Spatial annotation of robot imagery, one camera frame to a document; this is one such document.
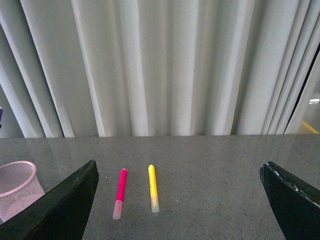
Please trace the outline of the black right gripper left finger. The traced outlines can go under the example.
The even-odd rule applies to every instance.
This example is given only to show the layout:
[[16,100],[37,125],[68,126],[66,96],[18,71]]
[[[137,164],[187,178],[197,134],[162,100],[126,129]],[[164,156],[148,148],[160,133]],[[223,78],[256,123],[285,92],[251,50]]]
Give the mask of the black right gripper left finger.
[[88,161],[35,201],[1,224],[2,240],[80,240],[98,186],[98,169]]

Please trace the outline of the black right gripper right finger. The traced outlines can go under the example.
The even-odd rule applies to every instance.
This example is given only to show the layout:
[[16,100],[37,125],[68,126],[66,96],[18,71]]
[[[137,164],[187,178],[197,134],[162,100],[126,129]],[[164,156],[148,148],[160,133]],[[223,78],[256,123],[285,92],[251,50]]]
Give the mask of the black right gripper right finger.
[[259,170],[270,207],[287,240],[320,238],[320,191],[269,161]]

